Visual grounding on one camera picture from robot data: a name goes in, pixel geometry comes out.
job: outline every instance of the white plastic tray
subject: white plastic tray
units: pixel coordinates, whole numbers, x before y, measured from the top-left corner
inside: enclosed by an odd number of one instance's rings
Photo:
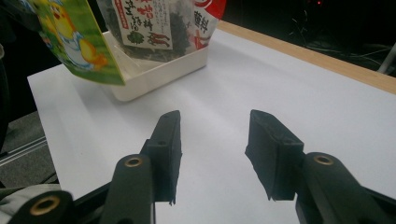
[[[170,63],[157,63],[129,58],[121,49],[110,32],[104,37],[119,65],[125,86],[111,86],[114,96],[120,101],[131,101],[162,85],[183,77],[206,65],[208,47],[187,54]]]

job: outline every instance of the black plastic arm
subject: black plastic arm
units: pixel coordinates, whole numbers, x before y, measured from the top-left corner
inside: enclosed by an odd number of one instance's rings
[[[394,200],[363,188],[335,157],[305,155],[303,147],[274,116],[251,111],[246,155],[268,199],[293,200],[297,194],[301,223],[396,223]]]
[[[110,183],[73,201],[51,191],[27,202],[9,224],[155,223],[155,203],[175,203],[181,160],[180,113],[160,117],[140,154],[117,163]]]

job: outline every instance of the red and white package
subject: red and white package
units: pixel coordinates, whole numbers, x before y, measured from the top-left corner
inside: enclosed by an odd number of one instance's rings
[[[197,49],[209,44],[226,5],[226,0],[195,0],[194,7],[194,43]]]

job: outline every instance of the seaweed package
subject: seaweed package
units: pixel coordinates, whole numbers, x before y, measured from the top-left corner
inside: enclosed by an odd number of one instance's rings
[[[195,0],[194,5],[194,43],[197,49],[202,49],[209,44],[224,14],[226,0]]]
[[[196,50],[193,0],[98,0],[107,29],[133,59],[166,63]]]

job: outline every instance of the dark background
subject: dark background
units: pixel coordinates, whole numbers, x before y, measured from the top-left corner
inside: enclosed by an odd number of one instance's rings
[[[90,3],[105,30],[97,5]],[[376,70],[396,41],[395,9],[394,0],[228,0],[223,19]],[[3,63],[12,121],[36,111],[27,77],[59,61],[37,32],[7,20],[16,36],[10,43],[0,38],[6,52]],[[5,35],[4,20],[1,22],[0,36]]]

